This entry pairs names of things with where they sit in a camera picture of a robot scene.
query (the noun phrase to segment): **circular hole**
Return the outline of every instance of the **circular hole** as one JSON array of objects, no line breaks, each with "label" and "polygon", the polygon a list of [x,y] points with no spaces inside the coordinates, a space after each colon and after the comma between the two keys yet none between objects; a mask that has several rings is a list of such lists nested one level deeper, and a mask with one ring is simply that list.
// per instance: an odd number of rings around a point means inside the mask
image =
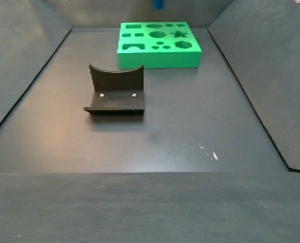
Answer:
[{"label": "circular hole", "polygon": [[161,31],[154,31],[150,33],[150,36],[154,38],[162,38],[162,37],[165,37],[165,33]]},{"label": "circular hole", "polygon": [[151,25],[147,25],[149,28],[161,28],[162,25],[158,25],[158,24],[151,24]]},{"label": "circular hole", "polygon": [[191,43],[181,41],[181,42],[175,43],[175,47],[182,48],[182,49],[187,49],[187,48],[191,48]]}]

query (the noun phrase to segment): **star-shaped hole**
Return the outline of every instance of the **star-shaped hole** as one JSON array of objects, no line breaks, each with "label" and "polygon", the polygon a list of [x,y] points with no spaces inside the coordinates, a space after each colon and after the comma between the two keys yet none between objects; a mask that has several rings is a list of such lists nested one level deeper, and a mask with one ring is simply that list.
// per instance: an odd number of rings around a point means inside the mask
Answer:
[{"label": "star-shaped hole", "polygon": [[171,33],[174,35],[174,37],[186,37],[186,33],[181,32],[179,30],[177,30],[174,33]]}]

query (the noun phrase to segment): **black plastic holder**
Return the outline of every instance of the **black plastic holder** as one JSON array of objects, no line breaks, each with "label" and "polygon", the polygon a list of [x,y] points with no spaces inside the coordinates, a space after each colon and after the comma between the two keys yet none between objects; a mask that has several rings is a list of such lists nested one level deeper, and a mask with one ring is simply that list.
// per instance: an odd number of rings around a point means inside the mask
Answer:
[{"label": "black plastic holder", "polygon": [[89,66],[94,97],[85,110],[99,113],[143,113],[143,66],[129,71],[110,72]]}]

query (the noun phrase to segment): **curved black piece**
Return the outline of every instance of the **curved black piece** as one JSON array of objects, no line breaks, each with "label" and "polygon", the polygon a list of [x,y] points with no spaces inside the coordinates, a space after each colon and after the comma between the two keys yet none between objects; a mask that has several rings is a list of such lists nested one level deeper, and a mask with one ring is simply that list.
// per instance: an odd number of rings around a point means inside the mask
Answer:
[{"label": "curved black piece", "polygon": [[89,66],[94,97],[89,113],[143,112],[143,66],[130,71],[110,72]]}]

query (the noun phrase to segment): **shaped cutout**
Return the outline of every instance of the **shaped cutout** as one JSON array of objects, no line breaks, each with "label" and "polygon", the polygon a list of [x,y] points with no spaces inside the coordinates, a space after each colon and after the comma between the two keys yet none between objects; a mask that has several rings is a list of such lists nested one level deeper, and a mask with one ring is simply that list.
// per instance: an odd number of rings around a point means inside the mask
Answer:
[{"label": "shaped cutout", "polygon": [[127,25],[126,28],[141,28],[141,25]]},{"label": "shaped cutout", "polygon": [[123,49],[129,49],[131,47],[137,47],[138,49],[145,49],[145,44],[125,44]]},{"label": "shaped cutout", "polygon": [[165,37],[165,35],[166,34],[161,31],[154,31],[154,32],[150,33],[150,36],[154,37],[154,38],[162,38],[162,37]]},{"label": "shaped cutout", "polygon": [[178,37],[187,37],[187,34],[185,32],[181,32],[179,30],[177,30],[171,34],[174,35],[175,38],[178,38]]},{"label": "shaped cutout", "polygon": [[181,49],[189,49],[191,48],[191,43],[181,41],[175,43],[175,47]]},{"label": "shaped cutout", "polygon": [[159,24],[151,24],[151,25],[147,25],[147,27],[149,27],[149,28],[161,28],[162,25],[159,25]]}]

